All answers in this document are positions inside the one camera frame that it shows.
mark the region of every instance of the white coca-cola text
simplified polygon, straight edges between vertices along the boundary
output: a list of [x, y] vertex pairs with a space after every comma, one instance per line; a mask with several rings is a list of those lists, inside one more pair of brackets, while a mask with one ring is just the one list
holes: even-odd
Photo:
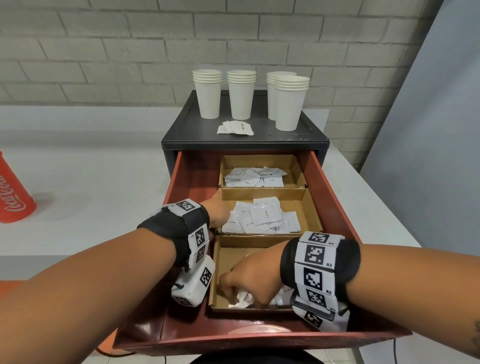
[[0, 175], [0, 200], [5, 203], [4, 209], [7, 211], [18, 212], [27, 207], [2, 175]]

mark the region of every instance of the white table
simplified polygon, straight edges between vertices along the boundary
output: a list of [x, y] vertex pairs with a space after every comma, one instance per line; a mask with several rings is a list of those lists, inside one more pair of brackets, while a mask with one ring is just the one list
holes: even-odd
[[[0, 280], [27, 279], [154, 213], [169, 183], [159, 141], [179, 111], [0, 107], [0, 146], [39, 201], [33, 216], [0, 226]], [[324, 126], [328, 114], [308, 115]], [[419, 246], [334, 146], [323, 169], [365, 244]], [[391, 341], [360, 352], [366, 364], [394, 364]], [[416, 334], [397, 341], [397, 358], [399, 364], [480, 363]]]

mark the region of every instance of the red cup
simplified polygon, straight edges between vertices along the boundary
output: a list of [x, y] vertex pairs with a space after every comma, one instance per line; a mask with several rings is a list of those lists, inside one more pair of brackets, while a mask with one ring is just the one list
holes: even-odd
[[19, 221], [36, 209], [36, 203], [0, 152], [0, 222]]

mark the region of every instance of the red drawer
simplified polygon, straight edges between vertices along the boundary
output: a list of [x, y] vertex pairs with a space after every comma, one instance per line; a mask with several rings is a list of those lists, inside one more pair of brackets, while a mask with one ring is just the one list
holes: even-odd
[[[220, 159], [228, 152], [179, 152], [164, 204], [184, 198], [203, 201], [218, 188]], [[292, 154], [291, 151], [271, 151]], [[238, 154], [249, 154], [241, 151]], [[359, 237], [328, 183], [312, 151], [294, 153], [302, 167], [325, 232]], [[221, 316], [208, 311], [208, 294], [201, 306], [182, 307], [170, 298], [172, 277], [165, 277], [118, 330], [114, 348], [147, 355], [201, 354], [249, 346], [303, 349], [359, 347], [409, 335], [411, 332], [372, 313], [353, 307], [348, 332], [314, 330], [294, 314], [265, 315], [262, 322], [291, 330], [286, 333], [229, 334], [260, 323], [258, 315]]]

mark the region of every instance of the forearm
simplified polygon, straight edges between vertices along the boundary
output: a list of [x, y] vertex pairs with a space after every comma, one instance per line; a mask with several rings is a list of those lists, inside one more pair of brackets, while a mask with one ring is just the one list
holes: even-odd
[[5, 363], [81, 363], [172, 267], [175, 247], [145, 229], [75, 254], [0, 301]]
[[360, 249], [360, 268], [347, 284], [354, 304], [480, 357], [479, 257], [391, 245]]

